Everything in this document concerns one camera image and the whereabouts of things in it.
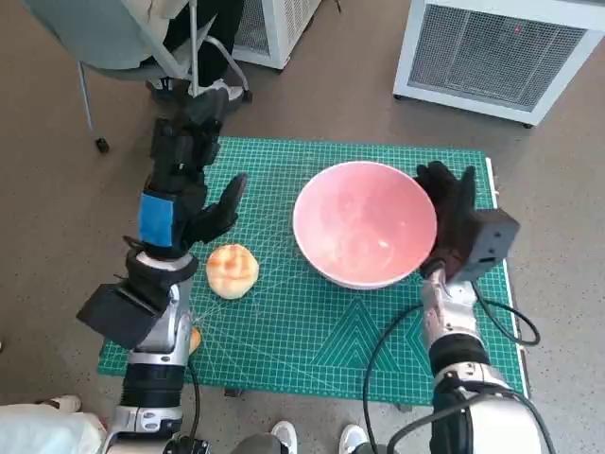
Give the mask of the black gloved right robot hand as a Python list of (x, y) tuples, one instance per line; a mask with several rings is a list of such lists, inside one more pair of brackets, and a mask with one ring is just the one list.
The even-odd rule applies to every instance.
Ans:
[(423, 279), (443, 269), (451, 278), (462, 267), (467, 255), (468, 240), (463, 229), (475, 210), (475, 167), (467, 166), (458, 179), (441, 161), (416, 168), (414, 180), (431, 200), (437, 216), (434, 246), (420, 266)]

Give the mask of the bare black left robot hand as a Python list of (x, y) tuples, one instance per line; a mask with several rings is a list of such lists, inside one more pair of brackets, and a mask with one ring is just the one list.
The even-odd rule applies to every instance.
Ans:
[(204, 168), (214, 163), (229, 104), (225, 89), (192, 98), (173, 118), (156, 120), (147, 177), (139, 205), (139, 238), (147, 254), (177, 259), (202, 242), (223, 236), (237, 221), (248, 175), (234, 176), (216, 203), (206, 202)]

